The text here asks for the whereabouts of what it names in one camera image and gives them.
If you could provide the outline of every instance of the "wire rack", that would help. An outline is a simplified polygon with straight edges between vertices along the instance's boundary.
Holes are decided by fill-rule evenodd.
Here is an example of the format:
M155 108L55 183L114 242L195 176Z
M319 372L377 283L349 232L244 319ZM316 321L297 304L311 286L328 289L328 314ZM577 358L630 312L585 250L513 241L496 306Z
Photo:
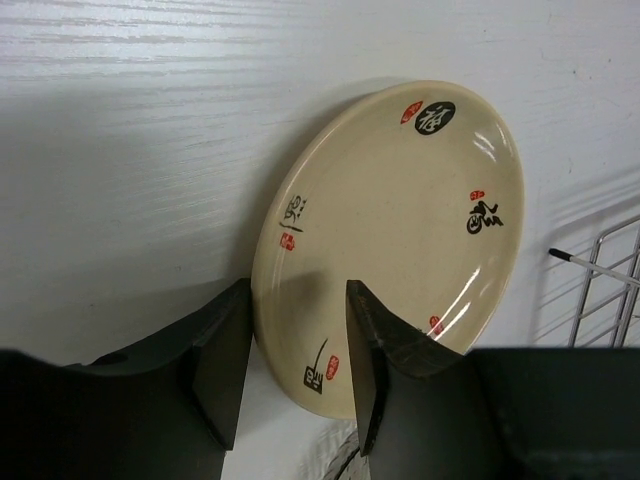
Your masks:
M634 229L637 232L633 248L616 248L615 258L608 258L608 264L601 265L600 262L605 261L601 255L603 245L622 234L633 235ZM623 347L635 343L636 339L629 332L640 317L636 314L640 290L640 215L602 230L593 241L588 261L557 249L551 249L549 253L586 269L568 346ZM596 280L601 277L612 282L604 296L599 294L602 289L594 288ZM605 309L612 307L615 307L615 314L603 315Z

